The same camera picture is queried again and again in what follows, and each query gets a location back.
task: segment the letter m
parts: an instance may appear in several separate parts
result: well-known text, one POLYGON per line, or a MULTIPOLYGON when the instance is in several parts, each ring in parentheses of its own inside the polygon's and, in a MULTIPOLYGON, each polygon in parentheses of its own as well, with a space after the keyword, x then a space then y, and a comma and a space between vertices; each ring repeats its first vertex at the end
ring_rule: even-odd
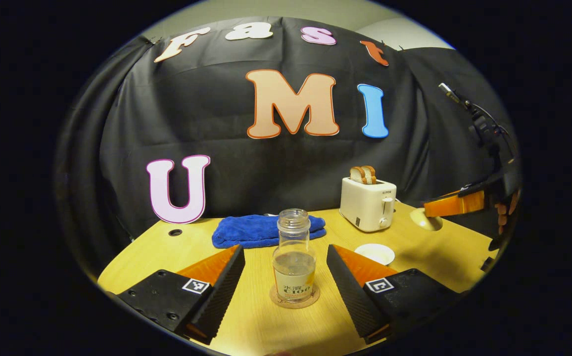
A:
POLYGON ((298 93, 290 87, 277 70, 252 70, 246 79, 255 85, 255 122, 248 128, 248 137, 266 139, 278 136, 282 128, 275 124, 273 107, 291 134, 297 133, 309 111, 304 131, 309 135, 328 136, 338 133, 332 107, 333 77, 325 74, 308 75, 298 93))

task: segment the bread slice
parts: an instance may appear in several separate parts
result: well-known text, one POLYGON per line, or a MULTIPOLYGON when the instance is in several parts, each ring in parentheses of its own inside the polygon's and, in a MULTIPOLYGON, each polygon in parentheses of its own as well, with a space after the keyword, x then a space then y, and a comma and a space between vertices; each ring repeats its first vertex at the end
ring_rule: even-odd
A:
POLYGON ((364 165, 361 166, 361 169, 365 172, 366 184, 376 184, 376 171, 374 171, 374 167, 371 165, 364 165))
POLYGON ((365 180, 365 171, 361 167, 352 167, 350 169, 350 179, 354 182, 367 184, 367 180, 365 180))

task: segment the cork coaster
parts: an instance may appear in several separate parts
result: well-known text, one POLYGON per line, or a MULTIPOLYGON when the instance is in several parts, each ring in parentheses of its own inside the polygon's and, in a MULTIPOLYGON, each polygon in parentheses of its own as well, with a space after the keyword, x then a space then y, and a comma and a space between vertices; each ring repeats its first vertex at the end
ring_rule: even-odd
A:
POLYGON ((300 303, 289 303, 281 299, 280 296, 277 294, 277 287, 275 287, 275 285, 271 287, 271 291, 269 293, 273 303, 286 309, 301 309, 301 308, 306 308, 307 306, 311 306, 312 304, 314 304, 314 302, 316 302, 319 299, 320 294, 321 293, 319 291, 319 288, 317 288, 316 284, 313 284, 313 291, 310 294, 310 298, 300 303))

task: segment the blue letter i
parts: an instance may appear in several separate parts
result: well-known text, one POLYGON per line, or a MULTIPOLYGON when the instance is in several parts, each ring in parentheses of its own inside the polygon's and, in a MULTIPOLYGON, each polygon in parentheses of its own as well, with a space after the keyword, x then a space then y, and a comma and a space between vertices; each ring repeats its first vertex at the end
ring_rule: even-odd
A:
POLYGON ((389 131, 383 122, 383 105, 381 104, 383 90, 368 84, 359 84, 356 88, 365 99, 367 121, 363 126, 363 135, 374 138, 387 137, 389 131))

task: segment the black cloth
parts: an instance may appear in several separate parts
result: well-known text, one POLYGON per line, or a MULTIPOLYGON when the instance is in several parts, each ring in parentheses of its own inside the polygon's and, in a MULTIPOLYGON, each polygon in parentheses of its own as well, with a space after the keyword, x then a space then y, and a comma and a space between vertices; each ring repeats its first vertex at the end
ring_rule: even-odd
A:
MULTIPOLYGON (((356 32, 283 17, 221 21, 181 34, 207 26, 208 34, 162 63, 153 60, 180 34, 155 45, 135 39, 102 65, 69 115, 58 180, 86 241, 80 245, 100 256, 101 268, 159 220, 145 169, 153 160, 175 162, 170 201, 182 207, 188 191, 180 162, 190 155, 211 157, 204 217, 338 208, 340 180, 355 165, 372 165, 379 179, 397 185, 399 200, 419 207, 492 169, 488 153, 469 134, 469 115, 445 97, 439 83, 465 93, 514 133, 490 85, 455 50, 398 51, 356 32), (232 27, 248 22, 271 23, 273 36, 225 39, 232 27), (307 26, 328 29, 336 45, 304 41, 300 29, 307 26), (388 67, 376 63, 359 41, 376 43, 388 67), (245 75, 259 69, 279 70, 295 92, 309 74, 336 79, 339 133, 290 134, 276 112, 279 136, 248 137, 255 92, 245 75), (363 135, 366 110, 358 84, 383 90, 387 137, 363 135)), ((498 228, 494 210, 451 220, 489 236, 498 228)))

